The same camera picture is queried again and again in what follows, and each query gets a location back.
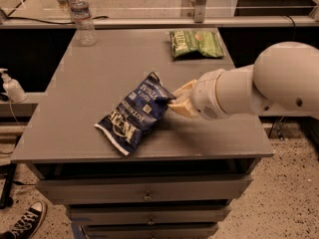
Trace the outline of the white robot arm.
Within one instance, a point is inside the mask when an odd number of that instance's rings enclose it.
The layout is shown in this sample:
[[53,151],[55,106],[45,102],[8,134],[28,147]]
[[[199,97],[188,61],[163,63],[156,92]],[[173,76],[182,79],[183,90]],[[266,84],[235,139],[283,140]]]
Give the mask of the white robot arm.
[[319,49],[282,42],[254,64],[218,69],[173,92],[168,106],[186,118],[227,119],[237,114],[319,118]]

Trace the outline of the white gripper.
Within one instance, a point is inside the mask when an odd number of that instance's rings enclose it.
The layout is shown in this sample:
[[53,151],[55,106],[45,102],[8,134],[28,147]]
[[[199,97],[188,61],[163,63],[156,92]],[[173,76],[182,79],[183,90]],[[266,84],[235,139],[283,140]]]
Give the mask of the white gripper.
[[198,80],[191,80],[175,90],[176,97],[167,105],[176,114],[194,119],[198,115],[206,120],[227,119],[228,114],[221,108],[217,99],[217,80],[224,73],[223,69],[211,71]]

